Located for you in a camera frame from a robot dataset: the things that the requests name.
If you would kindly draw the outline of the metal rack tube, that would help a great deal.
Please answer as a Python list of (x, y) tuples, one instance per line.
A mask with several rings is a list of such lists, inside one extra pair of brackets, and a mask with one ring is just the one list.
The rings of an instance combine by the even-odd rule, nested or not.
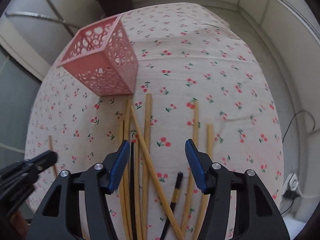
[(43, 21), (49, 21), (49, 22), (54, 22), (54, 23), (59, 23), (61, 25), (66, 25), (68, 27), (72, 28), (77, 28), (80, 29), (81, 27), (79, 25), (67, 22), (65, 20), (59, 19), (59, 18), (54, 18), (52, 16), (47, 16), (43, 14), (37, 14), (34, 12), (24, 12), (24, 11), (6, 11), (5, 16), (7, 17), (25, 17), (25, 18), (36, 18), (38, 20), (43, 20)]

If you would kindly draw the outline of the cherry print tablecloth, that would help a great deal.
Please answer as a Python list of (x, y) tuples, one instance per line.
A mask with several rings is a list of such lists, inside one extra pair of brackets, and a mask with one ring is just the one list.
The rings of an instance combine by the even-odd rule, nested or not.
[[(206, 150), (212, 124), (212, 160), (236, 172), (255, 170), (279, 203), (284, 174), (279, 119), (246, 42), (223, 19), (191, 3), (133, 10), (122, 21), (139, 62), (132, 104), (144, 127), (146, 95), (152, 95), (150, 156), (168, 199), (177, 173), (183, 173), (176, 220), (184, 212), (189, 177), (184, 144), (193, 135), (196, 109), (198, 149)], [(126, 96), (96, 96), (54, 64), (33, 106), (25, 158), (41, 154), (52, 141), (58, 170), (88, 169), (118, 148), (126, 101)]]

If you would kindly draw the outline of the black chopstick with gold band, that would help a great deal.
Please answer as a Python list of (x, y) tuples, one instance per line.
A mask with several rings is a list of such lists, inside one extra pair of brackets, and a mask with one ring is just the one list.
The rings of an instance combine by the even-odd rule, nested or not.
[[(170, 208), (171, 208), (172, 212), (175, 211), (176, 203), (177, 203), (177, 200), (178, 200), (178, 197), (180, 194), (182, 179), (183, 179), (183, 173), (178, 172), (174, 192), (172, 194), (171, 203), (170, 203)], [(167, 231), (169, 230), (169, 227), (170, 227), (170, 220), (167, 218), (167, 220), (165, 221), (165, 224), (164, 224), (164, 228), (162, 230), (162, 234), (160, 236), (160, 240), (165, 239), (165, 237), (167, 235)]]

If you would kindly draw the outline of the pink perforated utensil basket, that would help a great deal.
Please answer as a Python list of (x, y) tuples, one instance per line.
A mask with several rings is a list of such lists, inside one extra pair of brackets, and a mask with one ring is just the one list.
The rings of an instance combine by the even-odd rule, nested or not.
[(135, 91), (138, 59), (121, 18), (114, 15), (79, 29), (56, 64), (97, 96)]

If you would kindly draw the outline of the black trash bin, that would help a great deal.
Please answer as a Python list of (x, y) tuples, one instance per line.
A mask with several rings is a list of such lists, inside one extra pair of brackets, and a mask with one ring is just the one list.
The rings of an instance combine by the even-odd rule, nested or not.
[(133, 0), (96, 0), (106, 17), (121, 14), (133, 9)]

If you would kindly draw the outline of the white power strip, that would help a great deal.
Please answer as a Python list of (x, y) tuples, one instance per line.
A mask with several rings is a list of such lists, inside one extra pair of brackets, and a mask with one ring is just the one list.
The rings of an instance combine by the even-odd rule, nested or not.
[(299, 181), (297, 174), (290, 173), (283, 183), (281, 197), (284, 199), (295, 199), (298, 185)]

